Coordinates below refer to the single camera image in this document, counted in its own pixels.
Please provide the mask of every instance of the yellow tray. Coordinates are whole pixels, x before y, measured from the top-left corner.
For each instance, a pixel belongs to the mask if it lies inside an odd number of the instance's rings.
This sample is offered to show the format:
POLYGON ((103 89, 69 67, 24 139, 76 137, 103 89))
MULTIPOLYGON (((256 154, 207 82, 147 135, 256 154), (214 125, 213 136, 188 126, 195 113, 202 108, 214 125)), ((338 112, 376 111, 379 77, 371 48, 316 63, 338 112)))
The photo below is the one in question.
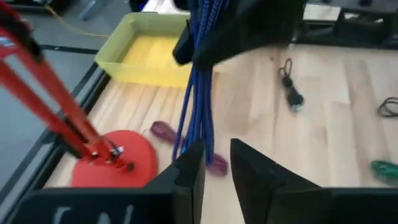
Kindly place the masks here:
POLYGON ((95 61, 121 82, 185 88, 192 65, 179 66, 172 50, 188 18, 130 13, 123 17, 95 61))

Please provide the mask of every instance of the blue cable bundle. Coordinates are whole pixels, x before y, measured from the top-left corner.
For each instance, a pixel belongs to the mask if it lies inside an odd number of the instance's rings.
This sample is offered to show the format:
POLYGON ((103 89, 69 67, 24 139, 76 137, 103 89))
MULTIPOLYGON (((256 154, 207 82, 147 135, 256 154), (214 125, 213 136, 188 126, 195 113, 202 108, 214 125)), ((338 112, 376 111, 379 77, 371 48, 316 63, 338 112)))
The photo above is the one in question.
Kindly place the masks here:
MULTIPOLYGON (((203 37, 214 27, 221 8, 228 6, 228 0, 214 0, 210 9, 210 0, 203 0, 201 14, 198 15, 198 0, 193 0, 191 6, 190 33, 193 36, 194 50, 200 46, 203 37)), ((193 88, 193 109, 188 127, 187 136, 183 142, 180 153, 184 153, 195 141, 203 139, 206 147, 206 165, 213 162, 214 154, 214 130, 211 114, 211 80, 213 69, 199 69, 193 64, 187 91, 182 106, 180 124, 178 125, 177 139, 174 144, 173 160, 177 157, 178 147, 181 141, 182 128, 187 113, 187 106, 191 90, 193 88)))

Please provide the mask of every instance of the cable connector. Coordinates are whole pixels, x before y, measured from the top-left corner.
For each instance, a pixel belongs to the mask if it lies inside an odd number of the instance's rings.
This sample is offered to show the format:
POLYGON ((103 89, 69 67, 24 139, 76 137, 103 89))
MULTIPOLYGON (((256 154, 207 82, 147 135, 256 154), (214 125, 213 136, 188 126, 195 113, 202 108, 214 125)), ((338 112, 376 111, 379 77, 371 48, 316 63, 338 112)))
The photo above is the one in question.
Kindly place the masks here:
POLYGON ((290 77, 292 72, 293 61, 288 58, 285 66, 278 70, 279 75, 282 77, 282 85, 286 89, 286 100, 290 108, 294 111, 300 111, 304 105, 304 97, 294 87, 293 80, 290 77))

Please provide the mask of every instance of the wooden tabletop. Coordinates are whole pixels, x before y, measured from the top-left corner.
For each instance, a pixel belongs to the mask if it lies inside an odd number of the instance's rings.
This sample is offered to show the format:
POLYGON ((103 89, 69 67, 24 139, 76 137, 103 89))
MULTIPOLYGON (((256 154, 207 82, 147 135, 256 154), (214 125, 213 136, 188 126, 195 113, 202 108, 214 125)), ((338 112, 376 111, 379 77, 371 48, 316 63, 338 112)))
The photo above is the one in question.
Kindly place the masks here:
MULTIPOLYGON (((385 187, 373 179, 369 163, 398 163, 398 119, 376 114, 385 98, 398 96, 397 62, 393 51, 306 45, 264 47, 232 58, 217 66, 214 78, 215 152, 229 159, 230 139, 240 138, 318 185, 385 187), (277 75, 288 57, 305 97, 298 113, 289 110, 277 75)), ((172 147, 148 129, 156 120, 176 129, 184 93, 112 80, 89 117, 100 133, 142 133, 155 147, 162 172, 172 147)), ((46 187, 68 186, 75 162, 65 155, 46 187)), ((244 223, 230 172, 206 176, 202 223, 244 223)))

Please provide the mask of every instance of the green cable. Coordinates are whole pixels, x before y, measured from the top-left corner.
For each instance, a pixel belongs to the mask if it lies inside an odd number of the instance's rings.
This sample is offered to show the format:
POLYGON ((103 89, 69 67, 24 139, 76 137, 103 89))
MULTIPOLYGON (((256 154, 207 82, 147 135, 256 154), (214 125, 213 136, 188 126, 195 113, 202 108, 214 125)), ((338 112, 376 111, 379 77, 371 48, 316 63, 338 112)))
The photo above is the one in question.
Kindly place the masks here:
POLYGON ((372 161, 372 171, 376 178, 386 184, 398 187, 398 165, 386 161, 372 161))

